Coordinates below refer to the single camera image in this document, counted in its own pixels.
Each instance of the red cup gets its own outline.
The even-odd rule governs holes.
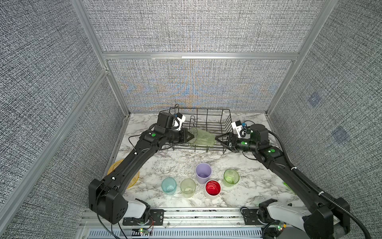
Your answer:
[[[208,199],[213,200],[219,196],[221,189],[222,187],[218,181],[210,180],[204,187],[204,194]]]

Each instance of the cup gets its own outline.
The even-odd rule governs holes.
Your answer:
[[[168,195],[174,195],[176,191],[176,181],[172,177],[167,177],[162,181],[162,190]]]
[[[218,181],[209,180],[204,186],[204,195],[206,196],[206,198],[213,200],[219,196],[221,190],[222,187],[220,186],[220,183]]]
[[[232,187],[234,186],[235,184],[238,183],[240,179],[240,176],[238,174],[238,172],[236,172],[236,170],[234,169],[227,169],[225,172],[224,172],[224,186],[226,187]]]
[[[195,173],[196,173],[196,180],[200,184],[205,184],[207,183],[207,181],[209,180],[212,174],[212,169],[208,164],[200,163],[196,166]]]
[[[206,130],[192,127],[188,131],[194,135],[194,138],[188,142],[191,145],[214,146],[216,143],[215,135]]]
[[[192,179],[185,179],[180,184],[180,190],[184,197],[190,198],[195,194],[196,183]]]

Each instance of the clear green cup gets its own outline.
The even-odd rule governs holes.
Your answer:
[[[176,191],[176,181],[172,177],[167,177],[162,181],[162,190],[168,195],[174,195]]]
[[[240,176],[234,169],[227,169],[224,172],[224,185],[226,187],[232,187],[238,183]]]
[[[188,142],[191,145],[214,146],[216,142],[215,135],[208,131],[195,127],[192,127],[188,131],[194,135],[194,138]]]
[[[180,184],[180,190],[184,197],[190,198],[195,194],[196,183],[192,179],[185,179]]]

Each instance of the yellow bowl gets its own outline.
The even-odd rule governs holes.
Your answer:
[[[123,161],[123,159],[113,163],[113,165],[109,168],[109,171],[107,171],[107,174],[110,174],[114,169],[116,169],[118,167],[118,165]],[[136,175],[133,177],[133,179],[130,181],[129,185],[127,186],[127,188],[130,188],[132,187],[137,181],[138,181],[138,178],[139,178],[139,171],[136,173]]]

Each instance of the light blue cup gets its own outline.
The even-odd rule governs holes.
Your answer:
[[[168,195],[174,195],[176,191],[176,181],[172,177],[167,177],[162,181],[162,190]]]

